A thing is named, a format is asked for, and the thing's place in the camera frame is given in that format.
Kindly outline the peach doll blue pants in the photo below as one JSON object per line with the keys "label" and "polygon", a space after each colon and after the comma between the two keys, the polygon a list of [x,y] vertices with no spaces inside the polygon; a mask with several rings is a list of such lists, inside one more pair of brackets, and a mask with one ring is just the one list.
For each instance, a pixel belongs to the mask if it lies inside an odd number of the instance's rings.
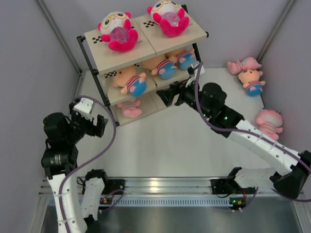
{"label": "peach doll blue pants", "polygon": [[164,54],[159,55],[142,62],[142,66],[149,70],[151,75],[157,75],[163,80],[170,79],[175,74],[176,57],[170,56],[167,58]]}
{"label": "peach doll blue pants", "polygon": [[250,97],[258,96],[262,93],[266,81],[260,81],[262,71],[246,69],[238,74],[238,79],[242,83],[245,92]]}
{"label": "peach doll blue pants", "polygon": [[116,71],[116,75],[112,79],[114,87],[120,87],[123,95],[129,94],[132,97],[141,96],[147,87],[146,73],[137,73],[134,65],[121,68]]}

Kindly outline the white pink panda plush glasses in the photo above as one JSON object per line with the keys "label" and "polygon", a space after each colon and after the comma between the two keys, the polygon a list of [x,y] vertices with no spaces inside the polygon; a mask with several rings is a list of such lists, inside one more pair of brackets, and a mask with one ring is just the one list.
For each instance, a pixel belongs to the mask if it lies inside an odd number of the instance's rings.
{"label": "white pink panda plush glasses", "polygon": [[110,50],[125,52],[136,45],[138,32],[132,28],[131,17],[130,12],[111,12],[97,25],[101,40]]}

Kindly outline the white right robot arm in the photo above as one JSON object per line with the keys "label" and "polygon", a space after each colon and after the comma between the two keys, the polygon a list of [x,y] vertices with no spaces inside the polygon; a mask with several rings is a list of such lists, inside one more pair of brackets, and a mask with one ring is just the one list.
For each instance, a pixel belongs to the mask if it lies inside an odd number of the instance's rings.
{"label": "white right robot arm", "polygon": [[174,82],[156,94],[166,106],[187,104],[201,114],[216,133],[239,143],[267,162],[269,168],[234,168],[227,177],[227,188],[237,193],[241,189],[270,188],[289,198],[298,198],[311,173],[309,151],[297,152],[269,138],[254,127],[243,115],[225,104],[226,93],[216,83],[206,83],[202,89],[195,84]]}

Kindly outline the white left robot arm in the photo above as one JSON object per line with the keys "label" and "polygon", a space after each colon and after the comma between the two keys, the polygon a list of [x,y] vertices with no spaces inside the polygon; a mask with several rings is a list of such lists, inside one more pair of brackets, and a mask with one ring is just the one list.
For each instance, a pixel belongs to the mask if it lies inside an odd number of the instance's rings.
{"label": "white left robot arm", "polygon": [[86,175],[83,199],[79,199],[76,144],[85,136],[102,137],[108,120],[97,116],[97,124],[91,113],[94,102],[81,98],[69,105],[70,117],[56,112],[43,120],[47,136],[46,149],[41,159],[45,176],[52,189],[56,207],[58,232],[98,233],[97,220],[101,194],[110,188],[104,170],[91,170]]}

